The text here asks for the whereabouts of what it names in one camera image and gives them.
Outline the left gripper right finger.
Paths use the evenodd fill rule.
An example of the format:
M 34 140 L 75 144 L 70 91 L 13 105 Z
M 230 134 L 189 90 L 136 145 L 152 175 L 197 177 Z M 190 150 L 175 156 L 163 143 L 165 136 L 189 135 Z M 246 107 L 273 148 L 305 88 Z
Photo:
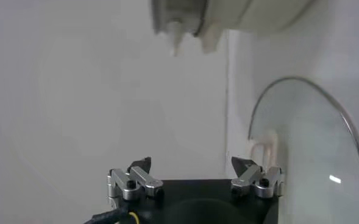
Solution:
M 264 170 L 251 159 L 233 156 L 233 169 L 237 175 L 230 182 L 232 196 L 240 198 L 253 192 L 259 198 L 283 195 L 283 173 L 279 166 Z

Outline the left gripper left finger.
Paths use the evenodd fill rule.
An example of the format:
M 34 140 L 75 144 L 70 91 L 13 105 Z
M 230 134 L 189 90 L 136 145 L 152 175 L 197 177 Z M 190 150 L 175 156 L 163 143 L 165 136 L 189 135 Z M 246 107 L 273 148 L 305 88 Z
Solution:
M 149 198 L 161 198 L 163 181 L 150 175 L 152 158 L 134 161 L 126 171 L 110 169 L 107 174 L 107 197 L 114 200 L 137 201 L 142 192 Z

